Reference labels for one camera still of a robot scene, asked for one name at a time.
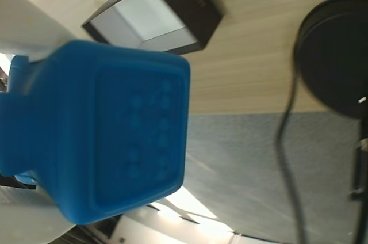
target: wooden tabletop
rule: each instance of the wooden tabletop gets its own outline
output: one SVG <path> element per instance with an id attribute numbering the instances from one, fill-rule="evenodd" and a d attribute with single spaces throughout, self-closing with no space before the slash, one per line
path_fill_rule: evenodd
<path id="1" fill-rule="evenodd" d="M 105 0 L 30 0 L 78 38 L 81 24 Z M 291 51 L 304 16 L 323 0 L 216 0 L 225 17 L 205 50 L 187 54 L 190 112 L 265 113 L 284 109 Z M 323 110 L 304 87 L 296 110 Z"/>

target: blue silicone case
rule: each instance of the blue silicone case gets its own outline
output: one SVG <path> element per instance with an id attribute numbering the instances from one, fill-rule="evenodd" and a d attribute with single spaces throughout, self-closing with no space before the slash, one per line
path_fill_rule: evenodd
<path id="1" fill-rule="evenodd" d="M 72 41 L 16 56 L 0 94 L 0 172 L 31 171 L 65 217 L 87 224 L 183 182 L 190 68 L 164 52 Z"/>

